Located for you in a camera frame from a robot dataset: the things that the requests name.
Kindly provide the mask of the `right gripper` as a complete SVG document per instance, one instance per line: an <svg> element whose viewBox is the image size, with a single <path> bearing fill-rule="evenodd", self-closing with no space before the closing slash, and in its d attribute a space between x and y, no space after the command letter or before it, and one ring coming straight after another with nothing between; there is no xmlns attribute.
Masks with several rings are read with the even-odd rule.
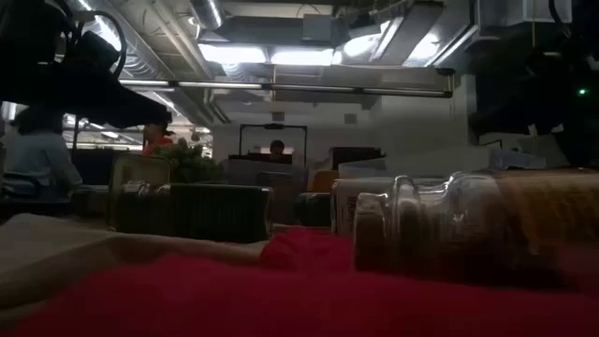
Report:
<svg viewBox="0 0 599 337"><path fill-rule="evenodd" d="M513 104L496 105L469 116L469 126L476 135L536 131L547 134L563 121L571 96L572 67L559 55L531 55L524 64L525 74L517 80ZM514 108L515 126L512 121Z"/></svg>

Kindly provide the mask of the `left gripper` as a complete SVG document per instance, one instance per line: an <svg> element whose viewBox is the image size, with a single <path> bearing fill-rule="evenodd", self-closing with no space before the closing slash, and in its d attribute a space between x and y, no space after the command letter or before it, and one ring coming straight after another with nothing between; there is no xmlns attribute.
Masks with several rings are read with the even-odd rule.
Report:
<svg viewBox="0 0 599 337"><path fill-rule="evenodd" d="M168 125L168 108L123 88L108 68L86 63L0 60L0 101L74 112L117 128Z"/></svg>

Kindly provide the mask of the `brown spice pouch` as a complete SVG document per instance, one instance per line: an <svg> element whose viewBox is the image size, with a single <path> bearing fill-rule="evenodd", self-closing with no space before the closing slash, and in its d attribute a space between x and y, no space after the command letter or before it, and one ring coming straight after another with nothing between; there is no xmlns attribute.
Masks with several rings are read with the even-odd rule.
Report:
<svg viewBox="0 0 599 337"><path fill-rule="evenodd" d="M163 185L170 183L170 177L171 164L165 158L131 153L118 154L111 167L106 224L116 228L114 216L117 197L125 185Z"/></svg>

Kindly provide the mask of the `cork-stoppered glass spice jar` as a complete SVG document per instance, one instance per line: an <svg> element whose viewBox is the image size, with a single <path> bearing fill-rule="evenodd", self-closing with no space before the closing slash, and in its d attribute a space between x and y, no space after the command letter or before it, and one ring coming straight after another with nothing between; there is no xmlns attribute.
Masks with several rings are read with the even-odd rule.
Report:
<svg viewBox="0 0 599 337"><path fill-rule="evenodd" d="M359 271L599 292L599 171L398 176L359 195L353 244Z"/></svg>

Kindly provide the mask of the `green-lid spice jar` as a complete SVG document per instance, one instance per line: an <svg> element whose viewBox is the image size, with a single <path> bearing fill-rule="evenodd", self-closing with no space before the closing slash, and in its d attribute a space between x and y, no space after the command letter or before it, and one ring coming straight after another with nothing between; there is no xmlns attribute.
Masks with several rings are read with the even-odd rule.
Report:
<svg viewBox="0 0 599 337"><path fill-rule="evenodd" d="M330 228L330 193L302 193L294 203L296 223L304 227Z"/></svg>

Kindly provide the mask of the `pale blue container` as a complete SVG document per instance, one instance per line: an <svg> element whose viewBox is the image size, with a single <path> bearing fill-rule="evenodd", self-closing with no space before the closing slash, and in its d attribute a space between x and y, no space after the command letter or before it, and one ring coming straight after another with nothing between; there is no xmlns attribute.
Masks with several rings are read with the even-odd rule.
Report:
<svg viewBox="0 0 599 337"><path fill-rule="evenodd" d="M502 149L491 149L489 152L489 169L544 169L546 159L533 154L524 154Z"/></svg>

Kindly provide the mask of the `green spiky plant ornament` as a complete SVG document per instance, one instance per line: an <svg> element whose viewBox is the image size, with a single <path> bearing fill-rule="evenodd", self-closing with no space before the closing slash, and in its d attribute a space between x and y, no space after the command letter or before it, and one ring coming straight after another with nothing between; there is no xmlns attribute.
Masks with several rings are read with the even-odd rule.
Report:
<svg viewBox="0 0 599 337"><path fill-rule="evenodd" d="M158 146L152 156L169 162L170 180L173 183L217 182L222 178L221 167L203 154L203 147L190 145L185 139Z"/></svg>

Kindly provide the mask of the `ceiling light panel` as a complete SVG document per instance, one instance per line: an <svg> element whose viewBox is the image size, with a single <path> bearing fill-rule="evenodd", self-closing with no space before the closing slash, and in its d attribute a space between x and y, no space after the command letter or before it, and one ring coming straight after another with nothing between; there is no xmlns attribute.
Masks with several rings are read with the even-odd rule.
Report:
<svg viewBox="0 0 599 337"><path fill-rule="evenodd" d="M325 50L277 50L270 62L277 66L330 66L334 51Z"/></svg>
<svg viewBox="0 0 599 337"><path fill-rule="evenodd" d="M267 56L258 47L198 45L204 59L218 64L264 64Z"/></svg>

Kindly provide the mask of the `grey transparent plastic bin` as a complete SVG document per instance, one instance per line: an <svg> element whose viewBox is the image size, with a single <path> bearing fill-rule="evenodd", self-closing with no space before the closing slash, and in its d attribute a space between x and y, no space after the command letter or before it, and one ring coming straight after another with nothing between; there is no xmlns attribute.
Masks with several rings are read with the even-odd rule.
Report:
<svg viewBox="0 0 599 337"><path fill-rule="evenodd" d="M294 225L294 204L307 184L305 168L269 162L227 159L223 162L229 184L269 187L273 191L271 218L276 224Z"/></svg>

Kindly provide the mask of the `black-framed background rig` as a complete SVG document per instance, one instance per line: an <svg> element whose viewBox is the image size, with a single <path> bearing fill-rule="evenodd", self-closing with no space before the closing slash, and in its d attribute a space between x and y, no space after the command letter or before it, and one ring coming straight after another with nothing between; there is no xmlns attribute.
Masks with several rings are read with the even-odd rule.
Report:
<svg viewBox="0 0 599 337"><path fill-rule="evenodd" d="M249 127L257 127L269 130L282 130L286 128L301 129L304 132L303 140L303 165L307 167L307 145L308 145L308 126L307 125L284 125L284 124L241 124L239 127L239 139L238 139L238 155L242 155L243 145L243 130Z"/></svg>

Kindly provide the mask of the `dark monitor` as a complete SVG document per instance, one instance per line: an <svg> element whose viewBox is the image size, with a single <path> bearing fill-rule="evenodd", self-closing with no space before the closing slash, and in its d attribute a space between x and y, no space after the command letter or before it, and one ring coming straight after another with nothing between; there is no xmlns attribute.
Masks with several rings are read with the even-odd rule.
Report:
<svg viewBox="0 0 599 337"><path fill-rule="evenodd" d="M340 164L383 157L381 149L373 147L332 147L329 152L334 170L337 170Z"/></svg>

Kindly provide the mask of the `beige cloth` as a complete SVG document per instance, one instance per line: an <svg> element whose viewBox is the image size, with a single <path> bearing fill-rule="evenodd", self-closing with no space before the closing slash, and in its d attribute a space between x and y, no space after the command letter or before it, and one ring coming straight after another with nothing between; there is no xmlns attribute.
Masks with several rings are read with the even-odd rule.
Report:
<svg viewBox="0 0 599 337"><path fill-rule="evenodd" d="M15 215L0 225L0 335L95 272L166 254L256 264L264 246L126 234L71 219Z"/></svg>

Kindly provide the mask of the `yellow plastic bin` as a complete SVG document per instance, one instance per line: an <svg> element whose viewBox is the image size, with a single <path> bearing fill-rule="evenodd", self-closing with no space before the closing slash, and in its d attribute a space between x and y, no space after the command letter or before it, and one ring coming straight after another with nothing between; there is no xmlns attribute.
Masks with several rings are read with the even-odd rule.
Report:
<svg viewBox="0 0 599 337"><path fill-rule="evenodd" d="M308 191L313 193L330 193L334 182L339 178L337 170L319 170L309 182Z"/></svg>

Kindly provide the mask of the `grey ceiling box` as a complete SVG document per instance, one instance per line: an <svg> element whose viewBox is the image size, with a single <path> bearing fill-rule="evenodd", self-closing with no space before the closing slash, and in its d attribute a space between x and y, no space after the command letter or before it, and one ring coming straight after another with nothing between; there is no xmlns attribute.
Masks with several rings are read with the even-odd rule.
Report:
<svg viewBox="0 0 599 337"><path fill-rule="evenodd" d="M330 44L333 38L333 19L329 15L304 14L301 41L313 44Z"/></svg>

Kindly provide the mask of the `red cloth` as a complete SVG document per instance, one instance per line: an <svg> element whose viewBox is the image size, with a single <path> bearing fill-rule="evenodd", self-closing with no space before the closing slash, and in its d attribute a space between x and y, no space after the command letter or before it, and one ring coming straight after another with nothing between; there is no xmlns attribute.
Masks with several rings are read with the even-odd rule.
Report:
<svg viewBox="0 0 599 337"><path fill-rule="evenodd" d="M92 275L7 337L599 337L599 299L168 255Z"/></svg>

